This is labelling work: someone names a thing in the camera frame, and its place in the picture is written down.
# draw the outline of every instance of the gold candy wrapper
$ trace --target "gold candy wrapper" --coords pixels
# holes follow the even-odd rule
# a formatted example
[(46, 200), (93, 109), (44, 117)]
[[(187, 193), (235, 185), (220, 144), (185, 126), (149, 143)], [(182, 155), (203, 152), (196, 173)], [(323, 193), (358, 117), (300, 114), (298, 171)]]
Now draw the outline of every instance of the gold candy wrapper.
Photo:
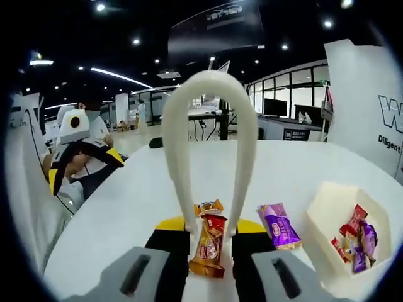
[(192, 273), (212, 278), (224, 277), (225, 269), (220, 266), (220, 258), (226, 220), (225, 217), (216, 215), (203, 217), (203, 230), (196, 255), (189, 261), (189, 270)]
[(193, 208), (195, 209), (196, 216), (199, 217), (206, 214), (220, 214), (224, 209), (218, 199), (215, 201), (206, 201), (205, 203), (195, 204)]
[(357, 239), (354, 236), (352, 236), (350, 232), (346, 232), (346, 238), (344, 239), (343, 242), (343, 252), (344, 256), (350, 262), (354, 260), (356, 247), (357, 247)]

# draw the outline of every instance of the black ceiling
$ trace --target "black ceiling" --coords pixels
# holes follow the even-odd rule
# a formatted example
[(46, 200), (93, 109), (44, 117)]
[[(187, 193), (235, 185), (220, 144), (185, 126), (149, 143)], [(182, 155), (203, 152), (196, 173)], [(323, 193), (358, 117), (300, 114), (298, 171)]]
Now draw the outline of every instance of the black ceiling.
[[(42, 93), (45, 106), (66, 103), (65, 98), (68, 103), (73, 102), (83, 87), (103, 99), (111, 99), (120, 89), (130, 92), (145, 87), (91, 72), (90, 67), (159, 87), (182, 83), (207, 69), (210, 55), (217, 56), (214, 67), (231, 60), (229, 73), (241, 82), (249, 82), (295, 65), (325, 59), (323, 44), (326, 42), (350, 38), (358, 44), (374, 44), (366, 21), (354, 8), (341, 9), (338, 0), (257, 1), (265, 32), (264, 50), (206, 53), (205, 60), (172, 67), (166, 62), (170, 28), (228, 1), (104, 0), (106, 9), (101, 13), (96, 10), (99, 2), (47, 1), (36, 7), (40, 13), (37, 23), (30, 27), (27, 41), (32, 50), (54, 64), (27, 68), (22, 83), (24, 94)], [(326, 18), (333, 20), (333, 28), (324, 29)], [(140, 39), (139, 45), (132, 43), (134, 38)], [(281, 50), (282, 43), (288, 43), (288, 51)], [(182, 77), (173, 82), (156, 76), (168, 67)]]

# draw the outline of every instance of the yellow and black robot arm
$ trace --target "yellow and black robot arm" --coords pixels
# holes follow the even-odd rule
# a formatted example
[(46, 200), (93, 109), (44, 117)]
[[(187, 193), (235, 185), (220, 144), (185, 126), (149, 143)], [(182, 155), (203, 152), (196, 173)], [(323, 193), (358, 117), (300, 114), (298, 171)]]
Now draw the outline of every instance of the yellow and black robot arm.
[(102, 140), (89, 137), (67, 145), (59, 145), (49, 170), (50, 192), (54, 196), (59, 192), (62, 185), (67, 165), (80, 152), (95, 157), (108, 165), (118, 168), (124, 166), (123, 160), (116, 149), (109, 147)]

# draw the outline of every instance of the linear ceiling light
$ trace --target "linear ceiling light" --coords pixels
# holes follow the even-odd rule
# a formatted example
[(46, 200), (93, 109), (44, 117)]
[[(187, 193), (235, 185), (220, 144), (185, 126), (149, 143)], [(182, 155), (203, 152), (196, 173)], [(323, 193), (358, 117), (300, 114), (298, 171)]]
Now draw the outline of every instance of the linear ceiling light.
[(52, 65), (53, 61), (48, 60), (34, 60), (30, 62), (30, 65)]
[(103, 69), (99, 69), (99, 68), (95, 68), (95, 67), (92, 67), (91, 70), (95, 71), (95, 72), (100, 72), (102, 74), (108, 74), (109, 76), (118, 77), (119, 79), (126, 80), (126, 81), (129, 81), (129, 82), (133, 82), (133, 83), (136, 83), (138, 85), (141, 85), (141, 86), (144, 86), (144, 87), (147, 87), (147, 88), (152, 88), (150, 85), (141, 83), (139, 81), (133, 80), (133, 79), (131, 79), (129, 77), (125, 77), (125, 76), (120, 75), (120, 74), (115, 74), (115, 73), (107, 71), (107, 70), (103, 70)]
[(61, 105), (46, 107), (45, 110), (54, 109), (54, 108), (59, 108), (59, 107), (68, 106), (68, 105), (75, 105), (75, 104), (77, 104), (77, 103), (61, 104)]

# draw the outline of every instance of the yellow panel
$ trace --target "yellow panel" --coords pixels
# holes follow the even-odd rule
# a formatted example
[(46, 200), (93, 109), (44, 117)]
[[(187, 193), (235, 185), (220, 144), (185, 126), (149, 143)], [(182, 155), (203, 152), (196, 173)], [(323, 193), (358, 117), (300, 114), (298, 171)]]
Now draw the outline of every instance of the yellow panel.
[(184, 230), (184, 218), (182, 216), (170, 218), (164, 220), (158, 226), (156, 226), (156, 230), (165, 230), (165, 231), (183, 231)]
[(241, 218), (238, 221), (238, 233), (266, 233), (266, 230), (260, 223)]
[(106, 151), (106, 153), (112, 155), (114, 158), (119, 160), (124, 165), (122, 158), (120, 157), (119, 153), (116, 151), (115, 148), (110, 148), (108, 151)]
[(55, 178), (56, 178), (57, 169), (49, 170), (49, 184), (50, 184), (50, 192), (53, 195), (53, 191), (55, 189)]

